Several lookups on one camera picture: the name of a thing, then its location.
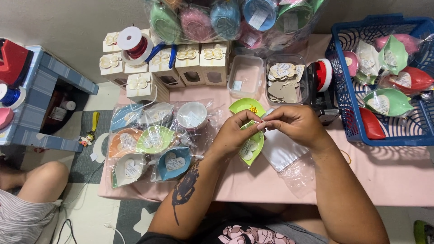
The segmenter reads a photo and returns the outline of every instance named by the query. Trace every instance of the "pink tablecloth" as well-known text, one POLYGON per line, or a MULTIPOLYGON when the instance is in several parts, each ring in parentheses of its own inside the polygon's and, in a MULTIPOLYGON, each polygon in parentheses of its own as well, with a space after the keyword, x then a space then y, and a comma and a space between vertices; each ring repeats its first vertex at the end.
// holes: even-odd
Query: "pink tablecloth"
MULTIPOLYGON (((324 57, 330 35, 312 35, 309 48, 301 52, 310 62, 324 57)), ((189 87, 171 90, 171 101, 213 98, 215 105, 225 111, 236 99, 226 87, 189 87)), ((262 87, 257 96, 265 109, 269 108, 262 87)), ((120 103, 128 103, 121 92, 120 103)), ((434 206, 434 168, 426 147, 370 147, 349 143, 340 120, 334 121, 327 131, 340 149, 352 159, 351 168, 375 205, 384 206, 434 206)), ((132 185, 112 189, 110 169, 103 171, 98 195, 113 199, 144 199, 162 201, 173 188, 173 183, 132 185)), ((315 204, 314 192, 302 199, 295 197, 282 179, 260 155, 250 169, 234 159, 221 175, 214 196, 216 201, 304 203, 315 204)))

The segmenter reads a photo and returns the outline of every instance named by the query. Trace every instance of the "plastic container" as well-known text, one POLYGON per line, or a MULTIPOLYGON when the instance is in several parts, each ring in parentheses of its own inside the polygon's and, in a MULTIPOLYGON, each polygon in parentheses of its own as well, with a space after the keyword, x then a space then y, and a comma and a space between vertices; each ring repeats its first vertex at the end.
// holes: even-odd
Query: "plastic container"
POLYGON ((276 103, 270 100, 269 94, 268 94, 268 86, 267 86, 267 80, 264 82, 265 84, 265 93, 267 97, 267 101, 271 106, 283 106, 283 105, 301 105, 301 104, 309 104, 309 94, 310 94, 310 88, 309 88, 309 81, 307 79, 307 65, 304 61, 304 58, 301 57, 298 54, 273 54, 270 55, 266 61, 265 61, 265 77, 267 77, 268 72, 270 71, 270 67, 277 64, 277 63, 291 63, 293 65, 304 65, 304 72, 302 75, 302 78, 299 82, 300 87, 300 93, 302 96, 302 99, 299 103, 276 103))
POLYGON ((249 55, 236 55, 229 65, 227 89, 235 98, 254 98, 261 86, 264 72, 262 58, 249 55))
MULTIPOLYGON (((402 14, 369 15, 364 20, 338 23, 332 27, 332 39, 325 56, 333 66, 337 103, 342 108, 342 123, 349 142, 363 142, 370 146, 427 146, 434 145, 434 103, 420 96, 410 100, 415 110, 402 123, 401 118, 376 115, 385 139, 370 140, 360 115, 360 101, 365 90, 353 81, 346 68, 343 50, 354 50, 359 40, 373 43, 375 39, 393 33, 409 34, 421 40, 434 33, 434 21, 428 17, 404 18, 402 14)), ((424 42, 415 54, 411 67, 434 76, 434 42, 424 42)))

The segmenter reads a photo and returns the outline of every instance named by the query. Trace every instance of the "table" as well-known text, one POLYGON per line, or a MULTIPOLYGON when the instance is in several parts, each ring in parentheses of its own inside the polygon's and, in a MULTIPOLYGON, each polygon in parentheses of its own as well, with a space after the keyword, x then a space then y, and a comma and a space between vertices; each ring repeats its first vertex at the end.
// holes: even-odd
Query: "table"
MULTIPOLYGON (((312 35, 304 56, 310 62, 324 58, 331 35, 312 35)), ((212 97, 215 107, 224 110, 224 117, 231 114, 227 110, 236 101, 230 97, 226 87, 189 87, 171 90, 171 101, 198 100, 212 97)), ((264 88, 259 91, 259 102, 267 110, 264 88)), ((122 95, 119 103, 128 104, 122 95)), ((327 132, 340 149, 352 159, 351 168, 365 188, 369 197, 378 206, 434 206, 434 167, 426 147, 370 147, 359 143, 349 143, 340 119, 327 127, 327 132)), ((102 173, 98 195, 112 199, 143 199, 162 201, 173 188, 174 183, 147 184, 136 182, 132 185, 112 189, 111 169, 102 173)), ((315 204, 316 195, 312 192, 298 199, 287 188, 263 155, 247 169, 238 158, 233 159, 227 170, 220 176, 214 194, 216 201, 299 203, 315 204)))
POLYGON ((13 110, 12 122, 0 130, 0 145, 19 144, 41 148, 81 152, 83 146, 76 140, 39 133, 45 112, 57 79, 90 94, 98 93, 98 86, 44 52, 41 46, 29 46, 33 59, 22 87, 26 89, 25 101, 13 110))

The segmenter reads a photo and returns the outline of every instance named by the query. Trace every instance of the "red tape dispenser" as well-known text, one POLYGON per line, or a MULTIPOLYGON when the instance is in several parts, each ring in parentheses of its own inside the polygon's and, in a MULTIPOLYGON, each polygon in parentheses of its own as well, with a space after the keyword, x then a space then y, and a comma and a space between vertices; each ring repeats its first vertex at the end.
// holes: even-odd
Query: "red tape dispenser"
POLYGON ((18 87, 32 62, 33 52, 9 40, 0 39, 0 83, 18 87))

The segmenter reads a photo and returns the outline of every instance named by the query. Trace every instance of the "orange ceramic dish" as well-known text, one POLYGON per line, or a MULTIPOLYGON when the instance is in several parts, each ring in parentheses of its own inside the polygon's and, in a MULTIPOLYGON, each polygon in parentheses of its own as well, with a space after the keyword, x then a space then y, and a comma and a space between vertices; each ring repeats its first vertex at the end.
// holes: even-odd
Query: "orange ceramic dish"
POLYGON ((137 141, 142 134, 143 131, 136 129, 123 129, 116 133, 108 148, 108 157, 120 158, 127 153, 135 152, 137 141))

